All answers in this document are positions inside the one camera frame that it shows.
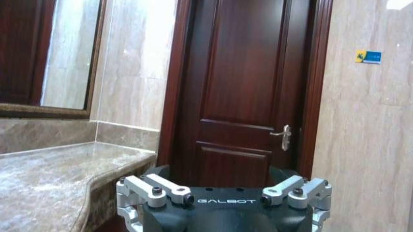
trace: door frame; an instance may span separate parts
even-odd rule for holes
[[[173,40],[171,47],[167,91],[164,99],[160,140],[157,149],[157,165],[171,163],[172,144],[179,112],[181,92],[181,76],[185,66],[188,30],[193,19],[193,0],[177,0]],[[312,0],[310,12],[308,41],[310,54],[307,58],[307,81],[302,114],[302,144],[296,164],[298,173],[310,178],[315,151],[316,128],[319,118],[319,103],[326,62],[327,39],[330,29],[332,0]]]

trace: mirror frame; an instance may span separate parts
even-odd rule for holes
[[[12,104],[12,103],[0,103],[0,117],[89,119],[105,6],[106,6],[106,0],[100,0],[98,11],[97,11],[97,21],[96,21],[96,31],[94,31],[94,38],[93,38],[93,47],[92,47],[88,87],[86,87],[85,99],[84,99],[84,108],[81,110],[77,110],[77,109],[56,108],[56,107],[46,107],[46,106],[32,106],[32,105],[21,105],[21,104]]]

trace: sticker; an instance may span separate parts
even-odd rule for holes
[[[380,52],[371,52],[366,50],[356,51],[356,63],[380,64]]]

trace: screw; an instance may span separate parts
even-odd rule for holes
[[[195,201],[195,197],[191,194],[187,194],[183,197],[183,205],[184,206],[191,206],[193,204],[193,201]]]
[[[294,193],[295,196],[302,196],[302,195],[303,195],[302,188],[295,188],[295,189],[292,190],[292,193]]]
[[[160,187],[152,187],[152,194],[159,195],[161,193],[161,188]]]
[[[271,199],[267,197],[267,196],[261,196],[260,197],[260,203],[264,205],[264,206],[269,206],[271,205]]]

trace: door lever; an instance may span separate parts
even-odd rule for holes
[[[269,132],[269,135],[282,136],[282,150],[286,151],[290,148],[290,138],[292,135],[290,125],[283,126],[283,132],[280,133]]]

